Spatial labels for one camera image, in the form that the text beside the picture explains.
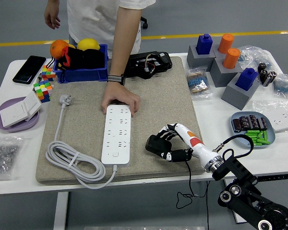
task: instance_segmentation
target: beige felt mat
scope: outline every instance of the beige felt mat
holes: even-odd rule
[[[151,79],[135,77],[126,80],[126,88],[141,97],[139,111],[131,121],[131,160],[127,168],[119,168],[113,181],[188,175],[184,162],[172,163],[146,151],[145,144],[152,134],[157,134],[166,124],[181,123],[197,134],[200,130],[185,78],[182,61],[172,57],[173,68],[159,73]],[[42,184],[78,184],[69,171],[52,165],[45,157],[48,144],[53,141],[61,104],[62,94],[72,96],[72,103],[64,110],[58,140],[64,141],[77,151],[101,160],[106,116],[100,103],[106,82],[87,81],[59,84],[56,82],[51,97],[46,127],[36,168],[36,180]],[[187,146],[179,137],[172,139],[172,149]],[[189,161],[192,174],[202,174],[199,160]],[[78,165],[86,172],[94,168],[85,163]],[[107,168],[104,182],[112,174]]]

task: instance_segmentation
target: smartwatch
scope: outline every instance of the smartwatch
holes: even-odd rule
[[[118,82],[121,85],[125,85],[125,78],[124,75],[120,75],[120,76],[116,76],[116,75],[108,75],[108,80],[109,81],[113,81],[113,82]]]

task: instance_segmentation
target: person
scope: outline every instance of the person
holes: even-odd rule
[[[108,56],[112,58],[109,75],[121,76],[130,54],[140,49],[140,19],[142,9],[156,0],[68,0],[68,26],[70,43],[90,37],[100,44],[108,45]],[[59,28],[60,0],[48,0],[44,17],[51,28]],[[140,97],[119,82],[108,81],[101,107],[106,113],[112,100],[129,105],[132,116],[138,111]]]

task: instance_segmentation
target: person's hand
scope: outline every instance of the person's hand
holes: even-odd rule
[[[60,26],[59,4],[59,0],[49,0],[44,13],[45,23],[53,30]]]
[[[104,113],[107,112],[108,104],[115,99],[128,104],[132,116],[138,111],[141,100],[138,95],[130,92],[118,82],[108,82],[104,91],[104,98],[101,102],[101,108]]]

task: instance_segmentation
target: gray floor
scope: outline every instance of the gray floor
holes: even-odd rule
[[[46,0],[0,0],[0,43],[68,39],[66,0],[61,0],[59,30],[49,29],[43,18]],[[288,0],[157,0],[144,10],[148,35],[184,35],[288,30]],[[213,37],[215,43],[220,37]],[[197,38],[143,40],[140,52],[188,52]],[[233,46],[257,46],[270,51],[288,74],[288,34],[236,36]],[[8,65],[30,55],[50,57],[49,45],[0,46],[0,85]],[[204,183],[193,183],[202,194]],[[288,181],[260,183],[268,198],[288,206]],[[235,225],[232,213],[216,200],[221,182],[209,189],[210,229],[253,229]],[[188,192],[187,183],[146,184],[70,193],[67,229],[85,226],[205,226],[205,200],[197,199],[176,209],[176,193]],[[0,195],[0,229],[51,229],[56,206],[55,193]]]

